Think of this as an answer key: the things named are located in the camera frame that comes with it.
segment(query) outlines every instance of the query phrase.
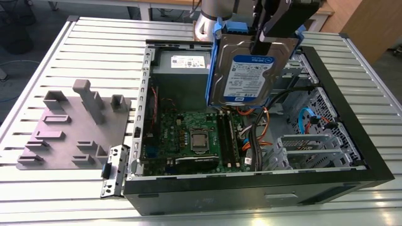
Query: side panel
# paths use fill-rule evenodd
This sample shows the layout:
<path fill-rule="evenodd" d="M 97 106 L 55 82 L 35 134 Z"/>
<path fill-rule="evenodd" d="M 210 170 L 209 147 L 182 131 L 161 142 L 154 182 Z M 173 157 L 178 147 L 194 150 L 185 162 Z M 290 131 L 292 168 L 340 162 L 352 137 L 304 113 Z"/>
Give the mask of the side panel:
<path fill-rule="evenodd" d="M 356 189 L 356 185 L 333 183 L 130 194 L 126 197 L 142 215 L 164 215 L 305 205 L 325 202 Z"/>

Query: power supply label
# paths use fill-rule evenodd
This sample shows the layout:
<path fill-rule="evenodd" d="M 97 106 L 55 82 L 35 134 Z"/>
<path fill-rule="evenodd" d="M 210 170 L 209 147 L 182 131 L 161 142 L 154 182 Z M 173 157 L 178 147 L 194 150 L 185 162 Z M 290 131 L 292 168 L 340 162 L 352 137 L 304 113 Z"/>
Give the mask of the power supply label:
<path fill-rule="evenodd" d="M 265 85 L 265 72 L 276 59 L 270 56 L 237 55 L 225 88 L 225 99 L 242 102 L 254 100 Z"/>
<path fill-rule="evenodd" d="M 204 56 L 173 56 L 172 68 L 206 68 Z"/>

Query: gray plastic block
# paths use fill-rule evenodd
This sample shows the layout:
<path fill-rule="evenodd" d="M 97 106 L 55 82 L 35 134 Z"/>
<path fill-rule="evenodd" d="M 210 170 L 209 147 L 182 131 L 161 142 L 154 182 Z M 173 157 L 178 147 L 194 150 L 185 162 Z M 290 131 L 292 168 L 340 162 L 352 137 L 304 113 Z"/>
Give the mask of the gray plastic block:
<path fill-rule="evenodd" d="M 62 91 L 49 91 L 45 96 L 43 102 L 51 111 L 63 110 L 62 101 L 67 101 L 67 98 Z"/>
<path fill-rule="evenodd" d="M 77 142 L 77 147 L 81 149 L 81 151 L 97 151 L 98 146 L 99 145 L 95 143 L 95 141 L 79 140 Z"/>
<path fill-rule="evenodd" d="M 18 162 L 23 166 L 41 166 L 43 164 L 43 158 L 39 155 L 22 155 Z"/>
<path fill-rule="evenodd" d="M 109 155 L 101 145 L 98 145 L 95 158 L 101 161 L 102 164 L 107 163 Z"/>
<path fill-rule="evenodd" d="M 47 151 L 50 149 L 50 144 L 45 140 L 29 141 L 26 148 L 31 151 Z"/>
<path fill-rule="evenodd" d="M 90 80 L 78 79 L 74 83 L 74 91 L 81 95 L 85 103 L 85 107 L 87 111 L 90 112 L 93 119 L 97 124 L 105 123 L 105 116 L 101 112 L 99 104 L 95 101 L 94 93 L 90 90 L 91 88 L 91 82 Z"/>
<path fill-rule="evenodd" d="M 55 123 L 55 124 L 69 124 L 71 123 L 71 118 L 67 114 L 62 115 L 46 115 L 43 118 L 45 123 Z"/>
<path fill-rule="evenodd" d="M 117 112 L 117 111 L 122 111 L 122 112 L 129 111 L 129 107 L 127 107 L 123 95 L 113 95 L 111 106 L 113 106 L 114 112 Z"/>
<path fill-rule="evenodd" d="M 35 138 L 37 139 L 42 139 L 42 140 L 61 140 L 66 138 L 66 134 L 63 133 L 63 131 L 37 131 L 35 133 Z"/>
<path fill-rule="evenodd" d="M 94 165 L 95 160 L 89 154 L 82 154 L 82 155 L 74 155 L 74 158 L 71 160 L 75 165 L 78 166 L 87 166 L 87 165 Z"/>
<path fill-rule="evenodd" d="M 106 120 L 103 124 L 98 125 L 85 108 L 81 97 L 67 97 L 65 101 L 59 101 L 59 110 L 46 108 L 42 119 L 63 118 L 69 115 L 71 121 L 70 123 L 50 123 L 39 120 L 23 156 L 38 154 L 43 160 L 41 164 L 30 164 L 26 163 L 29 160 L 23 160 L 22 163 L 18 163 L 18 168 L 21 170 L 102 169 L 107 162 L 110 147 L 123 143 L 130 113 L 129 110 L 114 111 L 111 101 L 111 97 L 102 98 L 105 108 L 101 112 Z M 130 109 L 131 100 L 126 98 L 125 102 L 126 104 L 122 105 Z M 90 142 L 89 145 L 82 143 L 82 150 L 78 147 L 78 141 Z M 94 164 L 86 165 L 73 162 L 73 156 L 82 156 L 83 154 L 91 156 Z"/>

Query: aluminum extrusion table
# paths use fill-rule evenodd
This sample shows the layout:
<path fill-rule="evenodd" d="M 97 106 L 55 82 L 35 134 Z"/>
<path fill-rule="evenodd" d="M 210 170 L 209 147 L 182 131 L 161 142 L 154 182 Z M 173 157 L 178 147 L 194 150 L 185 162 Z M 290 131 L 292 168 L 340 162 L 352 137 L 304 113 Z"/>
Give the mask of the aluminum extrusion table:
<path fill-rule="evenodd" d="M 101 170 L 19 171 L 17 160 L 39 120 L 49 90 L 77 96 L 89 79 L 101 96 L 135 105 L 146 39 L 193 40 L 193 24 L 82 17 L 69 21 L 0 128 L 0 223 L 99 225 L 400 225 L 402 224 L 402 108 L 349 39 L 306 32 L 396 180 L 330 203 L 304 207 L 142 217 L 126 200 L 101 200 Z M 131 145 L 134 109 L 125 143 Z"/>

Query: metal bracket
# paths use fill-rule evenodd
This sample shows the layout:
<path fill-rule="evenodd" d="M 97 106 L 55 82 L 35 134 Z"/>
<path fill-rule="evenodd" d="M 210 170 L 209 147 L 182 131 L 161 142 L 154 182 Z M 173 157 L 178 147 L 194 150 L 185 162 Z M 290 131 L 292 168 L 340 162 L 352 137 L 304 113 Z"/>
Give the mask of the metal bracket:
<path fill-rule="evenodd" d="M 127 177 L 127 160 L 130 147 L 119 145 L 111 147 L 109 159 L 102 169 L 105 179 L 102 186 L 101 198 L 123 198 L 123 183 Z"/>

